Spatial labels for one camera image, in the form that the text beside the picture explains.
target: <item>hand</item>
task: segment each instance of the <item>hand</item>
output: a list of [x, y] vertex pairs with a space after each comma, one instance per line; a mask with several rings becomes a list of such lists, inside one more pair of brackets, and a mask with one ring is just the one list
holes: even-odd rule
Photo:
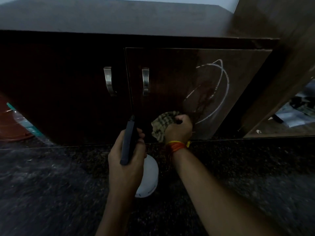
[[192, 135], [192, 123], [187, 115], [178, 115], [176, 120], [182, 120], [181, 124], [170, 124], [165, 130], [165, 143], [180, 141], [187, 143]]
[[120, 165], [121, 151], [125, 130], [120, 132], [116, 142], [108, 155], [109, 163], [109, 196], [112, 199], [132, 202], [143, 176], [143, 164], [146, 154], [144, 133], [137, 128], [139, 140], [129, 164]]

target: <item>cabinet door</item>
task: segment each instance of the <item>cabinet door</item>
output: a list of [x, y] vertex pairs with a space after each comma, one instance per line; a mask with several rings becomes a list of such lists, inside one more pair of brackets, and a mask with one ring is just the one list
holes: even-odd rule
[[[209, 139], [271, 50], [127, 48], [126, 52], [134, 111], [145, 133], [151, 135], [157, 116], [177, 110], [191, 117], [193, 139]], [[143, 91], [142, 73], [147, 71], [148, 90]]]
[[[123, 48], [99, 44], [1, 45], [0, 91], [61, 144], [113, 143], [131, 115]], [[104, 76], [111, 67], [111, 96]]]

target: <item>speckled granite surface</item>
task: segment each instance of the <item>speckled granite surface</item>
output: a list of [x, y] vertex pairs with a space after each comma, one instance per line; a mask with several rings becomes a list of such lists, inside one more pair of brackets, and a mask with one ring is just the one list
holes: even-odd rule
[[[314, 138], [197, 142], [191, 151], [227, 187], [291, 235], [315, 235]], [[159, 184], [137, 199], [129, 235], [207, 235], [163, 146], [147, 146]], [[94, 235], [108, 195], [110, 146], [0, 146], [1, 235]]]

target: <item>cabinet handle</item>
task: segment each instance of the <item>cabinet handle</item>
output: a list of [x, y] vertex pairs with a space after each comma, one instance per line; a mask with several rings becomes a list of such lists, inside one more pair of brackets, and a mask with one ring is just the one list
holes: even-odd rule
[[106, 87], [111, 96], [117, 96], [116, 92], [113, 89], [112, 85], [112, 68], [111, 67], [105, 67], [104, 68], [104, 75], [105, 75], [105, 81], [106, 81]]
[[142, 69], [143, 96], [149, 95], [149, 68]]

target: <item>checkered cloth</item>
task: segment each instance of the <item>checkered cloth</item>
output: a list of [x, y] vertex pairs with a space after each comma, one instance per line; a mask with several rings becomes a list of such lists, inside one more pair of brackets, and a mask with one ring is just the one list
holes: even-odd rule
[[153, 127], [152, 136], [154, 136], [159, 143], [163, 142], [164, 132], [168, 125], [176, 123], [175, 117], [177, 115], [180, 115], [179, 111], [166, 112], [158, 116], [158, 118], [151, 123]]

